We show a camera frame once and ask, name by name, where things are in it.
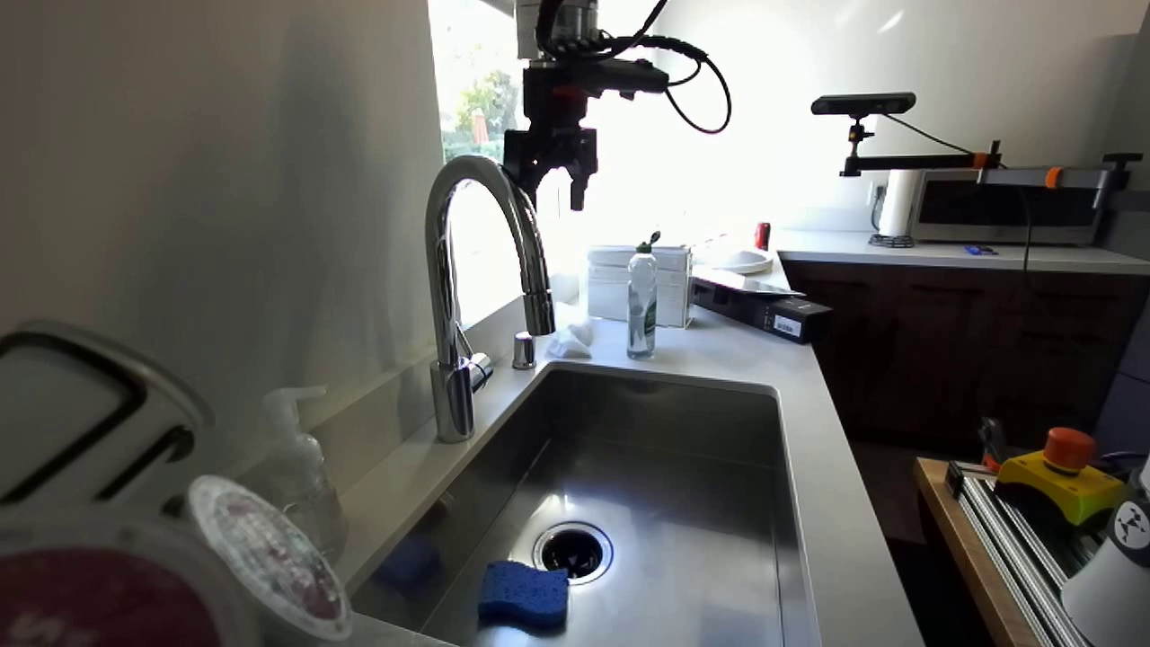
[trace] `chrome faucet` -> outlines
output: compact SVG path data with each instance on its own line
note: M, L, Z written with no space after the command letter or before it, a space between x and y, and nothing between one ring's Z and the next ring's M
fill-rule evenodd
M436 396L436 425L439 440L459 441L476 431L476 404L470 392L489 378L487 355L468 349L459 326L459 300L456 300L456 264L450 252L450 207L465 179L481 185L514 239L522 289L526 289L526 320L531 336L555 332L555 302L542 239L537 226L531 202L504 178L504 168L489 160L453 160L439 168L427 195L427 276L430 276L430 317L436 317L436 367L430 367L430 396Z

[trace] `soap dispenser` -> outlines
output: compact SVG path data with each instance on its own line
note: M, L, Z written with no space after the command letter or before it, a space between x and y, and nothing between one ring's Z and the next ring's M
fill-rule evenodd
M339 560L348 523L329 480L321 440L298 421L298 404L321 396L329 396L329 390L276 390L263 399L280 440L276 450L241 482L280 506L329 560Z
M656 231L651 241L639 241L637 257L625 264L625 352L628 355L651 355L656 352L656 317L658 317L658 260L656 241L660 233Z

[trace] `kitchen appliance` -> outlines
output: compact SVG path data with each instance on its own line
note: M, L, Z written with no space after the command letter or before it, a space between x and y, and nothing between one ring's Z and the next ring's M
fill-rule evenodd
M1088 248L1101 233L1098 187L999 187L974 168L925 174L920 207L911 214L917 244L1069 244Z

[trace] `black cable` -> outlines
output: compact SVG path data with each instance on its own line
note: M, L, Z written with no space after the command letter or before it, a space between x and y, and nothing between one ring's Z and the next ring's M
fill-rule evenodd
M906 121L906 120L896 120L896 115L886 115L886 120L892 120L892 121L899 121L901 131L911 131L911 133L925 138L925 139L935 139L935 144L943 144L943 147L948 147L948 153L974 155L972 147L961 147L961 144L953 144L953 139L931 138L926 131L914 127L914 121Z
M696 133L723 133L726 127L729 127L729 120L732 120L732 96L729 96L729 88L726 88L726 75L723 75L723 68L711 63L711 59L704 59L700 65L710 65L711 68L711 75L718 81L718 88L723 88L723 106L726 106L726 115L723 115L723 121L718 127L696 127L688 112L684 112L684 106L676 101L676 93L670 92L670 101L674 101L674 107L678 112L678 120L692 127L692 131L696 131Z
M670 0L658 0L637 36L647 36L664 8Z
M693 63L693 71L684 75L684 81L674 81L670 88L688 88L688 83L693 83L700 71L704 71L704 63Z
M1034 244L1034 210L1032 210L1032 202L1028 202L1028 190L1020 187L1019 190L1019 197L1020 197L1020 210L1026 210L1026 239L1020 239L1020 282L1028 282L1032 276L1032 244Z
M664 11L670 0L658 0L647 16L647 23L639 26L639 32L633 36L609 36L609 32L598 32L593 41L551 41L542 44L539 41L539 52L559 59L559 63L609 63L609 59L619 59L625 52L637 52L637 46L647 46L647 52L674 52L678 59L692 59L696 68L676 83L670 83L664 96L670 106L676 107L676 115L696 131L696 133L723 133L732 120L732 93L729 93L729 83L723 75L723 68L693 44L688 41L674 41L674 36L651 36L651 26L658 23L658 16ZM718 81L718 92L723 92L723 106L726 106L726 115L718 127L700 127L693 121L684 106L676 101L674 88L688 88L692 81L700 75L700 68L710 68L716 81Z

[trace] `wooden cabinet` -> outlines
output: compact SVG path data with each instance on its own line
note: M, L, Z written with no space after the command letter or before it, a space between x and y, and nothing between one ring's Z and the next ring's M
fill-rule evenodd
M1094 431L1147 294L1141 276L833 264L786 276L833 307L817 355L850 434L962 453L982 419L1019 446L1049 425Z

